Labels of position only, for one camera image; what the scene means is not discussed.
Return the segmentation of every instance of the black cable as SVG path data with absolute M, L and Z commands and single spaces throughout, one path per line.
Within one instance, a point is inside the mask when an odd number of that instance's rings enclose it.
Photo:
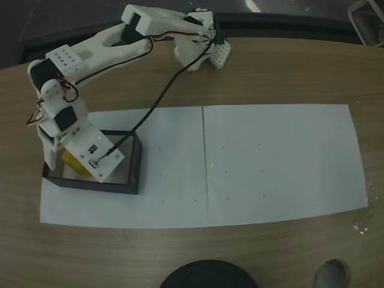
M 207 44 L 207 47 L 204 49 L 204 51 L 195 59 L 193 60 L 192 62 L 190 62 L 187 66 L 183 67 L 182 69 L 180 69 L 178 72 L 176 72 L 175 75 L 173 75 L 173 77 L 171 78 L 171 80 L 168 82 L 168 84 L 166 85 L 166 87 L 163 89 L 163 91 L 161 92 L 160 96 L 157 98 L 157 100 L 155 101 L 155 103 L 152 105 L 152 107 L 149 109 L 149 111 L 144 115 L 144 117 L 135 125 L 135 127 L 132 128 L 132 130 L 130 130 L 130 133 L 128 135 L 125 135 L 122 139 L 120 139 L 112 148 L 110 148 L 107 153 L 100 157 L 98 160 L 110 155 L 113 151 L 115 151 L 116 149 L 119 148 L 120 145 L 122 145 L 124 143 L 124 141 L 126 141 L 130 136 L 133 135 L 133 133 L 147 120 L 147 118 L 150 116 L 150 114 L 155 110 L 155 108 L 157 107 L 157 105 L 159 104 L 159 102 L 161 101 L 161 99 L 163 99 L 165 93 L 168 91 L 168 89 L 171 87 L 171 85 L 174 83 L 174 81 L 176 80 L 177 77 L 179 77 L 179 75 L 181 73 L 183 73 L 184 71 L 186 71 L 188 68 L 190 68 L 191 66 L 193 66 L 198 60 L 200 60 L 206 53 L 207 51 L 209 50 L 209 48 L 211 48 L 212 44 L 214 43 L 215 41 L 215 38 L 216 36 Z
M 63 81 L 65 84 L 67 84 L 68 86 L 70 86 L 72 89 L 74 89 L 76 91 L 76 97 L 74 99 L 72 99 L 72 100 L 68 100 L 68 99 L 66 99 L 65 96 L 63 96 L 65 102 L 71 103 L 71 102 L 76 101 L 78 99 L 78 97 L 79 97 L 79 90 L 76 88 L 76 86 L 74 86 L 71 82 L 66 81 L 65 79 L 58 79 L 58 80 L 59 81 Z

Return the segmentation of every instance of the wire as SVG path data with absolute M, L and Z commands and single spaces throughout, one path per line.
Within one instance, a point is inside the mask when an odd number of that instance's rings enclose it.
M 152 49 L 154 48 L 154 41 L 153 41 L 153 39 L 152 39 L 151 36 L 147 36 L 146 38 L 151 42 L 151 46 L 150 46 L 150 48 L 148 49 L 148 51 L 146 51 L 145 53 L 143 53 L 143 54 L 141 54 L 141 55 L 139 55 L 139 56 L 133 57 L 133 58 L 131 58 L 131 59 L 129 59 L 129 60 L 126 60 L 126 61 L 123 61 L 123 62 L 120 62 L 120 63 L 113 64 L 113 65 L 108 66 L 108 67 L 106 67 L 106 68 L 104 68 L 104 69 L 101 69 L 101 70 L 99 70 L 99 71 L 97 71 L 97 72 L 95 72 L 95 73 L 93 73 L 93 74 L 91 74 L 91 75 L 88 75 L 88 76 L 84 77 L 83 79 L 80 79 L 80 80 L 76 83 L 76 85 L 78 85 L 78 84 L 80 84 L 81 82 L 83 82 L 83 81 L 85 81 L 85 80 L 87 80 L 87 79 L 89 79 L 89 78 L 91 78 L 91 77 L 93 77 L 93 76 L 95 76 L 95 75 L 97 75 L 97 74 L 99 74 L 99 73 L 101 73 L 101 72 L 104 72 L 104 71 L 106 71 L 106 70 L 108 70 L 108 69 L 110 69 L 110 68 L 113 68 L 113 67 L 115 67 L 115 66 L 119 66 L 119 65 L 122 65 L 122 64 L 126 64 L 126 63 L 128 63 L 128 62 L 131 62 L 131 61 L 133 61 L 133 60 L 136 60 L 136 59 L 139 59 L 139 58 L 141 58 L 141 57 L 144 57 L 144 56 L 148 55 L 148 54 L 152 51 Z
M 71 102 L 76 101 L 76 100 L 78 99 L 78 97 L 79 97 L 79 90 L 76 88 L 76 86 L 73 85 L 73 84 L 72 84 L 71 82 L 69 82 L 68 80 L 65 80 L 64 78 L 58 78 L 58 80 L 61 81 L 61 82 L 64 82 L 66 85 L 68 85 L 69 87 L 71 87 L 72 89 L 74 89 L 75 92 L 76 92 L 76 97 L 75 97 L 74 99 L 72 99 L 72 100 L 68 100 L 68 99 L 66 99 L 65 96 L 63 96 L 65 102 L 67 102 L 67 103 L 71 103 Z
M 174 83 L 174 81 L 179 77 L 180 74 L 182 74 L 184 71 L 188 70 L 191 66 L 193 66 L 198 60 L 200 60 L 204 55 L 206 55 L 209 48 L 211 48 L 212 44 L 214 43 L 216 39 L 216 36 L 207 44 L 207 47 L 204 49 L 204 51 L 192 62 L 190 62 L 187 66 L 180 69 L 178 72 L 176 72 L 175 75 L 171 78 L 171 80 L 168 82 L 166 87 L 163 89 L 163 91 L 160 93 L 160 96 L 156 99 L 155 103 L 152 105 L 152 107 L 148 110 L 148 112 L 144 115 L 144 117 L 130 130 L 130 133 L 125 135 L 122 139 L 120 139 L 112 148 L 110 148 L 106 154 L 104 154 L 102 157 L 100 157 L 97 161 L 103 159 L 104 157 L 110 155 L 113 153 L 116 149 L 119 148 L 120 145 L 124 143 L 130 136 L 133 135 L 133 133 L 147 120 L 147 118 L 151 115 L 151 113 L 155 110 L 161 99 L 163 99 L 164 95 L 168 91 L 168 89 L 171 87 L 171 85 Z
M 165 33 L 162 33 L 160 35 L 151 35 L 151 37 L 155 40 L 160 40 L 160 39 L 163 39 L 163 38 L 166 38 L 167 36 L 169 36 L 170 34 L 177 34 L 177 35 L 184 35 L 184 36 L 197 36 L 197 37 L 203 37 L 206 39 L 206 41 L 209 40 L 209 37 L 208 36 L 205 36 L 205 35 L 200 35 L 200 34 L 191 34 L 191 33 L 183 33 L 183 32 L 177 32 L 177 31 L 167 31 Z
M 36 110 L 36 111 L 31 115 L 31 117 L 29 117 L 28 121 L 26 122 L 26 125 L 27 125 L 27 126 L 35 125 L 35 124 L 39 123 L 39 122 L 42 120 L 42 118 L 44 117 L 43 115 L 42 115 L 41 117 L 37 118 L 37 119 L 32 120 L 33 118 L 35 118 L 35 117 L 37 116 L 37 113 L 38 113 L 38 112 L 39 112 L 39 110 Z

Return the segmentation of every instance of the red wire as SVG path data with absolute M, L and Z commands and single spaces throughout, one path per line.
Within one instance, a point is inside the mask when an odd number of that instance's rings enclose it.
M 165 33 L 162 33 L 160 35 L 153 35 L 152 37 L 156 40 L 159 40 L 159 39 L 162 39 L 164 37 L 167 37 L 169 34 L 177 34 L 177 35 L 185 35 L 185 36 L 197 36 L 197 37 L 204 37 L 206 38 L 207 40 L 209 40 L 209 37 L 205 36 L 205 35 L 199 35 L 199 34 L 190 34 L 190 33 L 183 33 L 183 32 L 176 32 L 176 31 L 169 31 L 169 32 L 165 32 Z

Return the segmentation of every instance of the white breadboard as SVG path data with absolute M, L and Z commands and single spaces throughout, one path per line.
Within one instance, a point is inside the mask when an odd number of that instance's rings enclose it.
M 230 44 L 225 41 L 224 44 L 215 45 L 213 53 L 209 60 L 218 69 L 223 69 L 230 54 Z

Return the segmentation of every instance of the dark background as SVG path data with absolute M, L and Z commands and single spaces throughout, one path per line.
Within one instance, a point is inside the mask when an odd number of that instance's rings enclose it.
M 215 13 L 277 13 L 348 22 L 355 0 L 12 0 L 0 9 L 0 68 L 22 61 L 25 43 L 69 37 L 75 30 L 120 19 L 127 4 L 189 12 L 203 7 Z

